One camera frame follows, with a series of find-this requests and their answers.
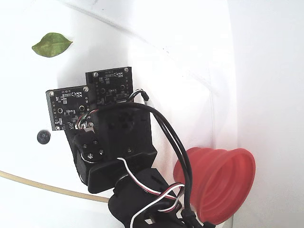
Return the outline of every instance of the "black circuit board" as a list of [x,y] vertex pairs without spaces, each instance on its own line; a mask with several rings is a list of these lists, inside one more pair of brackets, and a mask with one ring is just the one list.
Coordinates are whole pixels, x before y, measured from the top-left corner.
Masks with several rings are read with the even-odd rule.
[[[91,110],[89,87],[86,85],[46,91],[53,131],[78,129],[79,117]],[[92,126],[88,116],[82,127]]]
[[85,77],[86,84],[92,88],[90,96],[97,106],[126,101],[133,93],[131,67],[88,72]]

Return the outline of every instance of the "green leaf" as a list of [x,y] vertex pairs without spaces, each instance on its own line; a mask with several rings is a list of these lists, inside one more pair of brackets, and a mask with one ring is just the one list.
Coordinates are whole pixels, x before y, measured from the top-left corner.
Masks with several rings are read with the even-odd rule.
[[40,56],[54,57],[63,53],[73,43],[59,33],[47,33],[32,49]]

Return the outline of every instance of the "tan cable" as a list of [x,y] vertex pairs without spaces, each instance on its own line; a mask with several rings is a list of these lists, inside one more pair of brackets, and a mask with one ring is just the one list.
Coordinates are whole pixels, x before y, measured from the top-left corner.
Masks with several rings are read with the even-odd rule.
[[109,201],[109,199],[105,198],[105,197],[93,196],[93,195],[84,194],[84,193],[80,193],[80,192],[76,192],[76,191],[70,191],[70,190],[66,190],[66,189],[57,188],[54,186],[50,186],[50,185],[42,184],[42,183],[35,182],[32,180],[28,180],[28,179],[18,177],[18,176],[15,176],[15,175],[12,175],[12,174],[9,174],[6,172],[2,172],[2,171],[0,171],[0,177],[4,177],[11,181],[16,181],[21,184],[26,184],[26,185],[29,185],[29,186],[32,186],[35,188],[44,189],[47,191],[52,191],[52,192],[60,193],[60,194],[67,195],[67,196],[73,196],[73,197],[83,198],[83,199],[87,199],[87,200],[99,201],[99,202],[103,202],[103,203],[107,203]]

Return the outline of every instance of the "white surface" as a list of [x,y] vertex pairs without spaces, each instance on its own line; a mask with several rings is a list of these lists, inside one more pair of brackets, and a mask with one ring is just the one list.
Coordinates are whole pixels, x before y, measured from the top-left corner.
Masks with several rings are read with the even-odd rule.
[[[133,67],[134,88],[148,92],[186,149],[235,148],[236,94],[227,2],[174,1],[174,10],[172,3],[99,1],[97,8],[89,5],[99,15],[88,16],[58,1],[6,2],[0,8],[5,85],[0,92],[5,104],[0,114],[5,120],[0,170],[87,193],[64,133],[52,132],[47,145],[36,140],[38,131],[50,130],[45,91],[83,85],[85,72],[122,66]],[[131,26],[131,32],[103,23],[100,12]],[[74,43],[57,57],[38,56],[31,46],[48,32],[62,33]],[[176,156],[155,121],[152,136],[159,152],[154,167],[171,183]],[[110,196],[111,191],[101,195]],[[31,210],[26,213],[34,219]]]
[[0,178],[3,228],[124,228],[106,203],[65,196]]
[[304,223],[304,2],[229,1],[239,147],[256,160],[233,228]]

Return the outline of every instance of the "black cable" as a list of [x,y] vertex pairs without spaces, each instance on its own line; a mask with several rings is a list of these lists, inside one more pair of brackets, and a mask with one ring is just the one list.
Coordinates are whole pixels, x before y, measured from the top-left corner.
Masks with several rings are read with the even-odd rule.
[[124,103],[116,103],[116,104],[105,105],[103,107],[100,107],[99,111],[106,111],[106,110],[120,109],[120,108],[139,108],[139,109],[146,110],[150,113],[153,113],[154,115],[156,115],[158,117],[159,120],[161,120],[161,122],[164,124],[164,126],[166,126],[166,128],[168,129],[168,131],[172,135],[172,138],[175,140],[175,142],[181,146],[180,147],[180,152],[183,155],[184,160],[181,159],[180,162],[182,164],[185,161],[186,169],[187,169],[187,171],[184,172],[184,177],[185,177],[185,197],[184,197],[184,201],[185,201],[185,208],[190,209],[190,195],[191,195],[191,188],[192,188],[192,182],[190,181],[190,176],[192,177],[191,165],[190,165],[188,155],[186,153],[185,148],[183,147],[180,139],[178,138],[176,132],[174,131],[174,129],[172,128],[172,126],[170,125],[168,120],[156,109],[154,109],[150,106],[147,106],[147,105],[143,105],[143,104],[140,104],[140,103],[133,103],[133,102],[124,102]]
[[156,119],[156,121],[158,122],[159,126],[161,127],[163,133],[165,134],[165,136],[167,137],[168,141],[170,142],[172,148],[174,149],[179,161],[180,161],[180,164],[181,164],[181,168],[183,170],[183,172],[188,172],[187,170],[187,166],[186,166],[186,163],[185,163],[185,159],[184,157],[182,156],[181,154],[181,151],[180,149],[178,148],[176,142],[174,141],[174,139],[172,138],[170,132],[168,131],[168,128],[166,127],[166,125],[161,121],[160,118],[158,118],[157,115],[154,114],[154,118]]

